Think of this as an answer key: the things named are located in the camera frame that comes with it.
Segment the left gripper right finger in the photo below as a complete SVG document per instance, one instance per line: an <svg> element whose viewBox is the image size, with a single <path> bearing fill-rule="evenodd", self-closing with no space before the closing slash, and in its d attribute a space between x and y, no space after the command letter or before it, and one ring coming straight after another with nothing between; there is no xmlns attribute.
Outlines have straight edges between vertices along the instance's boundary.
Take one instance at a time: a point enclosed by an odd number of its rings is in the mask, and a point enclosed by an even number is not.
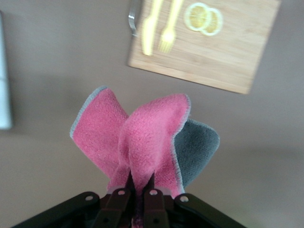
<svg viewBox="0 0 304 228"><path fill-rule="evenodd" d="M143 227L170 227L164 204L164 195L154 186L154 174L150 177L143 191Z"/></svg>

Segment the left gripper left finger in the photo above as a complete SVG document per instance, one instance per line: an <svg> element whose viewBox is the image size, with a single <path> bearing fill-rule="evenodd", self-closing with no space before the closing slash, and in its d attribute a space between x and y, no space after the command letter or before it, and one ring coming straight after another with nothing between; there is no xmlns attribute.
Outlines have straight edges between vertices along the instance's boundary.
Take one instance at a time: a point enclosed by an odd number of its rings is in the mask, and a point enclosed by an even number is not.
<svg viewBox="0 0 304 228"><path fill-rule="evenodd" d="M124 187L106 195L106 202L95 219L96 228L130 228L132 226L132 175Z"/></svg>

